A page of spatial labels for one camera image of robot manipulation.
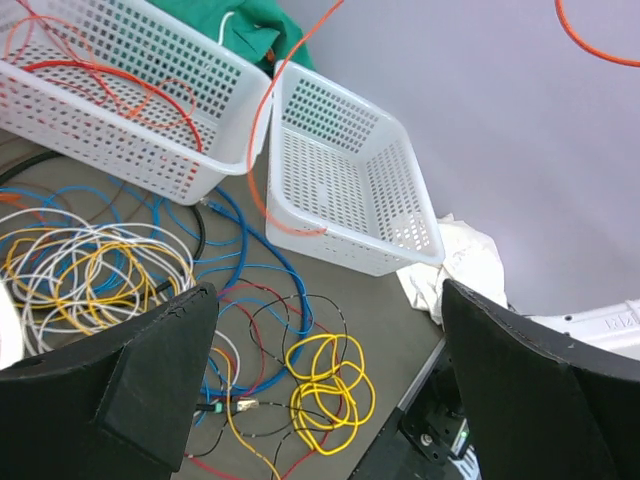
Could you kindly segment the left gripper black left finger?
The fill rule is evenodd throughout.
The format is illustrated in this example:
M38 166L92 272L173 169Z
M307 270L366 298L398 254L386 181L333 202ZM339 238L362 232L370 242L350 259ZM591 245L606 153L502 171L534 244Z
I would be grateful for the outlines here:
M1 372L4 479L168 479L181 468L218 319L201 282Z

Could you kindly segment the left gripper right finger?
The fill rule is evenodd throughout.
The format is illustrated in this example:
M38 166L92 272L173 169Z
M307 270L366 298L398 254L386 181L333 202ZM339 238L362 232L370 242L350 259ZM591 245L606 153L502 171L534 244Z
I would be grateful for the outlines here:
M482 478L638 478L637 360L453 280L442 315Z

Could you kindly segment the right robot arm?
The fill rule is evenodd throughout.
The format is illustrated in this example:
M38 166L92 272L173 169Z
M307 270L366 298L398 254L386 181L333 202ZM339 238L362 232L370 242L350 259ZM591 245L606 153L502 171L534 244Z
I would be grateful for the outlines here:
M639 300L558 316L526 315L526 318L583 343L639 360Z

